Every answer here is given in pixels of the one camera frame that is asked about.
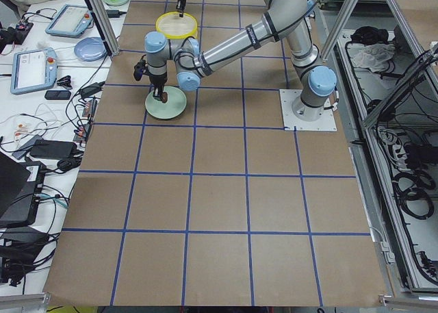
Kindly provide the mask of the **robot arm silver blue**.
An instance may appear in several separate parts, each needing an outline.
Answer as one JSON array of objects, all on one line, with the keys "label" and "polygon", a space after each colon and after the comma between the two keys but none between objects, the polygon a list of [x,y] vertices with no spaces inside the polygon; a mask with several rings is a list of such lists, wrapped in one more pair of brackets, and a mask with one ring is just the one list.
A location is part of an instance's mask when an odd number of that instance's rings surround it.
[{"label": "robot arm silver blue", "polygon": [[260,49],[269,42],[286,40],[292,52],[292,64],[302,84],[295,101],[299,116],[308,109],[321,110],[334,92],[337,78],[322,65],[318,47],[312,42],[305,17],[310,13],[308,0],[263,0],[267,10],[256,23],[207,50],[200,51],[193,38],[168,39],[163,33],[149,32],[144,39],[146,53],[135,65],[133,76],[149,77],[153,94],[165,101],[164,86],[168,80],[167,63],[172,60],[180,89],[196,90],[201,79],[238,58]]}]

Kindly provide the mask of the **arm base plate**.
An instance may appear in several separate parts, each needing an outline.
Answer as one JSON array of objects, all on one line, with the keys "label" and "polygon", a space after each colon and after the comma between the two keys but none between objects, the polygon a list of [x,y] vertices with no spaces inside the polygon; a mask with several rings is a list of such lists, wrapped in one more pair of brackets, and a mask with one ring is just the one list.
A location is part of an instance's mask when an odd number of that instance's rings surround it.
[{"label": "arm base plate", "polygon": [[310,108],[302,102],[301,92],[302,90],[279,90],[284,130],[336,132],[333,111],[325,109],[329,106],[329,100],[326,100],[323,107]]}]

